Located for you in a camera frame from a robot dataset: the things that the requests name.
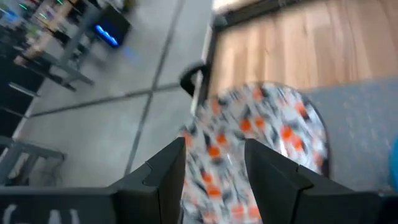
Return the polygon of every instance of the concrete floor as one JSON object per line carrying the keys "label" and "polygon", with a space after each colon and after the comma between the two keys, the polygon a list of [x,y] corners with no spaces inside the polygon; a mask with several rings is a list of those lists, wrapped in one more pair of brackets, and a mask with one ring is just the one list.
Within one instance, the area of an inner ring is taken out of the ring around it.
{"label": "concrete floor", "polygon": [[[188,120],[191,98],[178,76],[200,60],[211,0],[141,0],[128,19],[132,30],[122,49],[107,55],[94,46],[82,73],[94,86],[74,83],[72,93],[46,81],[19,138],[65,152],[57,186],[99,187],[117,181],[166,146]],[[101,101],[91,106],[48,110]],[[45,166],[32,182],[43,185]]]}

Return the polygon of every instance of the blue light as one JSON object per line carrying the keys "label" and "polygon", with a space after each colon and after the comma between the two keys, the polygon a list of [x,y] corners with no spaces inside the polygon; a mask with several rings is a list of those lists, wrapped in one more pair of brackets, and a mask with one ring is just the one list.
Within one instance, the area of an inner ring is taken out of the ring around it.
{"label": "blue light", "polygon": [[102,29],[102,27],[100,25],[95,26],[95,28],[100,32],[103,33],[104,30]]}
{"label": "blue light", "polygon": [[114,44],[114,45],[118,45],[118,42],[112,37],[111,38],[111,41],[112,41],[112,43]]}
{"label": "blue light", "polygon": [[118,42],[116,41],[116,39],[112,36],[110,36],[110,34],[108,32],[106,32],[100,25],[96,25],[95,29],[99,32],[99,34],[101,34],[103,37],[105,37],[106,39],[108,39],[109,41],[112,42],[113,45],[117,46],[119,45]]}

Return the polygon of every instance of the gray carpet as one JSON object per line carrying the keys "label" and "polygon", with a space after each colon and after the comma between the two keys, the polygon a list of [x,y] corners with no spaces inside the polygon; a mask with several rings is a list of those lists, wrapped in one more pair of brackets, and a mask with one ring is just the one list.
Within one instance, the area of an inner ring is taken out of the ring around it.
{"label": "gray carpet", "polygon": [[398,127],[398,78],[306,92],[325,122],[331,178],[353,190],[385,189]]}

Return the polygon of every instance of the floor tile line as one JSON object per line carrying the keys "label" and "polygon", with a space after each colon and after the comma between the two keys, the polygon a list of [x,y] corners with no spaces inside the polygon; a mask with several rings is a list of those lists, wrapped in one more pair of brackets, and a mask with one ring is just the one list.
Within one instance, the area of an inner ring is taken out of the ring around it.
{"label": "floor tile line", "polygon": [[63,106],[61,108],[38,112],[36,114],[30,115],[28,118],[34,118],[34,117],[38,117],[38,116],[60,113],[60,112],[70,111],[70,110],[78,110],[78,109],[86,108],[89,106],[102,105],[105,103],[113,103],[113,102],[119,101],[119,100],[125,100],[128,98],[134,98],[134,97],[138,97],[138,96],[142,96],[142,95],[147,95],[151,92],[173,90],[173,89],[179,88],[179,87],[180,87],[180,85],[178,83],[173,83],[173,84],[169,84],[169,85],[160,86],[160,87],[156,88],[155,90],[146,89],[146,90],[132,91],[130,93],[126,93],[123,96],[110,96],[110,97],[105,97],[105,98],[101,98],[101,99],[96,99],[96,100],[79,103],[76,105]]}
{"label": "floor tile line", "polygon": [[[173,15],[172,23],[170,25],[170,29],[169,29],[169,32],[168,32],[167,37],[166,37],[164,48],[162,50],[162,55],[160,56],[160,60],[159,60],[158,66],[156,68],[155,76],[154,76],[154,79],[153,79],[153,82],[152,82],[152,89],[153,90],[156,89],[156,86],[157,86],[157,84],[159,82],[159,79],[160,79],[160,74],[162,73],[162,70],[163,70],[163,67],[164,67],[164,63],[165,63],[166,57],[169,54],[170,45],[172,43],[172,40],[173,40],[173,37],[174,37],[174,33],[175,33],[175,28],[177,26],[178,19],[179,19],[180,15],[181,15],[181,11],[182,11],[182,7],[183,7],[184,3],[185,3],[185,0],[178,0],[177,1],[177,7],[176,7],[176,10],[175,10],[174,15]],[[138,126],[137,134],[136,134],[136,137],[134,138],[134,142],[133,142],[132,149],[131,149],[131,152],[130,152],[130,155],[129,155],[129,160],[127,161],[126,170],[124,171],[124,175],[128,175],[131,172],[132,162],[133,162],[133,160],[134,160],[134,158],[136,156],[137,150],[138,150],[138,145],[139,145],[139,141],[140,141],[140,138],[141,138],[142,130],[143,130],[144,126],[145,126],[146,119],[147,119],[148,114],[149,114],[150,104],[152,103],[153,97],[154,97],[154,91],[149,93],[147,104],[146,104],[146,106],[144,108],[144,112],[143,112],[143,114],[141,116],[141,120],[140,120],[140,123],[139,123],[139,126]]]}

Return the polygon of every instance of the blue object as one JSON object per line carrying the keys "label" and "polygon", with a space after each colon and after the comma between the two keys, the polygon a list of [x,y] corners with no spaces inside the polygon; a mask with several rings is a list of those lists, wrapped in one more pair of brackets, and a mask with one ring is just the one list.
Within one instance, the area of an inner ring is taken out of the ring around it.
{"label": "blue object", "polygon": [[394,141],[390,155],[390,176],[392,188],[398,191],[398,138]]}
{"label": "blue object", "polygon": [[7,22],[14,22],[18,19],[18,15],[14,11],[6,9],[4,12],[6,13]]}
{"label": "blue object", "polygon": [[101,34],[105,39],[110,41],[113,45],[119,45],[116,39],[112,37],[108,32],[106,32],[100,25],[96,25],[95,29],[99,32],[99,34]]}

